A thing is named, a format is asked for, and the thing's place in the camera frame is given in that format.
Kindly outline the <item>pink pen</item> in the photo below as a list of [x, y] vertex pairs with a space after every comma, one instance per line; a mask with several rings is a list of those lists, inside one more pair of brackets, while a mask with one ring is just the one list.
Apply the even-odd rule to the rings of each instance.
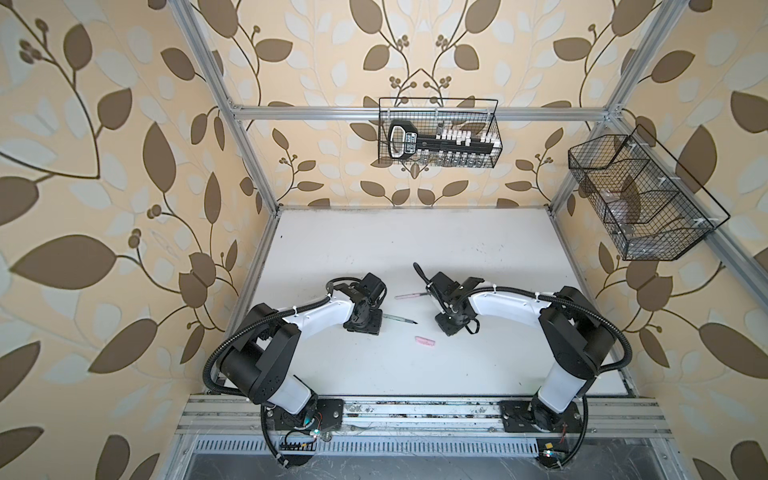
[[416, 293], [401, 294], [401, 295], [396, 295], [394, 297], [394, 299], [395, 300], [407, 300], [407, 299], [420, 298], [420, 297], [424, 297], [424, 296], [429, 296], [429, 293], [427, 293], [427, 292], [416, 292]]

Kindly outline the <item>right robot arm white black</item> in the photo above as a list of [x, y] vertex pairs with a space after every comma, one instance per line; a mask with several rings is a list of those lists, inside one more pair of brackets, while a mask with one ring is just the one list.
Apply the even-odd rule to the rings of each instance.
[[435, 320], [446, 335], [460, 330], [476, 335], [483, 317], [511, 321], [536, 334], [532, 361], [549, 363], [549, 371], [530, 400], [500, 402], [503, 429], [545, 434], [537, 443], [538, 464], [548, 470], [568, 466], [587, 435], [587, 391], [600, 375], [623, 369], [633, 358], [624, 332], [574, 287], [539, 293], [488, 285], [479, 277], [459, 283], [442, 272], [427, 276], [420, 265], [414, 270], [439, 308]]

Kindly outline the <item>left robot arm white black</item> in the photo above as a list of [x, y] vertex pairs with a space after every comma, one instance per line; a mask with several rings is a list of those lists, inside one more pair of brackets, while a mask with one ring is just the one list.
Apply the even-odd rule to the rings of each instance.
[[341, 427], [344, 401], [319, 398], [290, 373], [297, 347], [334, 326], [377, 335], [386, 293], [385, 283], [368, 273], [361, 279], [328, 281], [325, 296], [307, 305], [283, 311], [264, 303], [252, 307], [239, 329], [206, 361], [205, 387], [258, 405], [262, 435], [277, 463], [286, 469], [305, 464], [305, 453], [314, 451], [317, 440]]

